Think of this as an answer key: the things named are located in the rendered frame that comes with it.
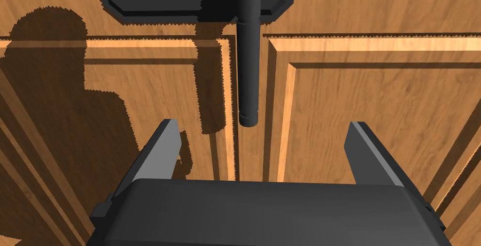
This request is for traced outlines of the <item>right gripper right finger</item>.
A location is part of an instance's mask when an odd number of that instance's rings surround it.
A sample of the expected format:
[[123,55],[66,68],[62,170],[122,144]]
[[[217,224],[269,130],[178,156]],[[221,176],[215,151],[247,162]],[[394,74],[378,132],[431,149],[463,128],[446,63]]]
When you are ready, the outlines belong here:
[[362,125],[350,122],[344,143],[356,184],[404,186]]

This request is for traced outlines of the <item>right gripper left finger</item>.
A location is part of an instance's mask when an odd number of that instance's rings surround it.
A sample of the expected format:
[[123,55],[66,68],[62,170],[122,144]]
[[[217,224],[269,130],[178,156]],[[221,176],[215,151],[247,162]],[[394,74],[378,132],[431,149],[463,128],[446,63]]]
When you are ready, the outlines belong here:
[[170,179],[181,148],[176,119],[164,119],[124,175],[114,195],[137,179]]

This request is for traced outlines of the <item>brown wooden door leaf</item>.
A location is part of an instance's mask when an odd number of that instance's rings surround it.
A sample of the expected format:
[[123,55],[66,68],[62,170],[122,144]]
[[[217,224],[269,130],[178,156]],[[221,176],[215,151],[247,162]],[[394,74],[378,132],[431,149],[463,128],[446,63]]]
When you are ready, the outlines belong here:
[[[148,0],[174,6],[186,0]],[[165,118],[179,179],[353,184],[366,122],[446,226],[481,246],[481,0],[294,0],[261,26],[238,122],[235,0],[121,23],[101,0],[0,0],[0,246],[85,246],[89,214]]]

